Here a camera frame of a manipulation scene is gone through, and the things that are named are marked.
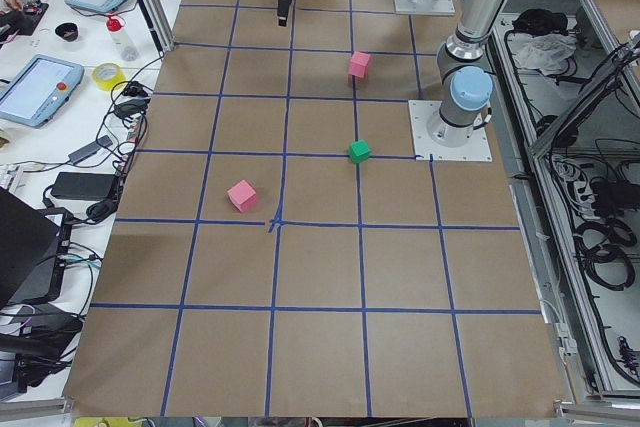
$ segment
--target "red block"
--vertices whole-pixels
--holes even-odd
[[[354,75],[360,79],[367,75],[367,67],[369,67],[369,61],[371,60],[371,54],[365,54],[364,52],[358,52],[357,50],[351,56],[349,62],[349,75]]]
[[[227,190],[229,200],[242,212],[248,212],[258,205],[258,194],[246,180],[241,180]]]

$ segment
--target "yellow tape roll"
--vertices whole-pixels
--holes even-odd
[[[94,80],[101,90],[110,92],[117,84],[123,82],[118,88],[124,87],[124,82],[127,80],[124,76],[124,72],[118,64],[106,63],[100,64],[91,74],[91,78]]]

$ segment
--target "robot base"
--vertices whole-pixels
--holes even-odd
[[[431,138],[427,122],[440,108],[440,101],[409,101],[413,150],[418,160],[452,160],[461,162],[491,162],[491,150],[484,129],[472,131],[469,141],[460,147],[446,147]],[[482,122],[478,115],[476,125]]]
[[[393,0],[396,14],[453,16],[456,9],[453,0]]]

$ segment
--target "blue joint cap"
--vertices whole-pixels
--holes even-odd
[[[482,109],[493,92],[491,76],[479,67],[463,67],[453,75],[451,80],[451,98],[467,112]]]

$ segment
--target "bottle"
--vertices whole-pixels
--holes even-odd
[[[116,19],[114,15],[107,15],[107,17],[109,17],[109,20],[107,20],[107,30],[109,34],[111,34],[113,43],[116,44],[122,60],[129,62],[137,59],[140,54],[138,54],[138,49],[136,49],[131,38],[125,32],[124,24]]]

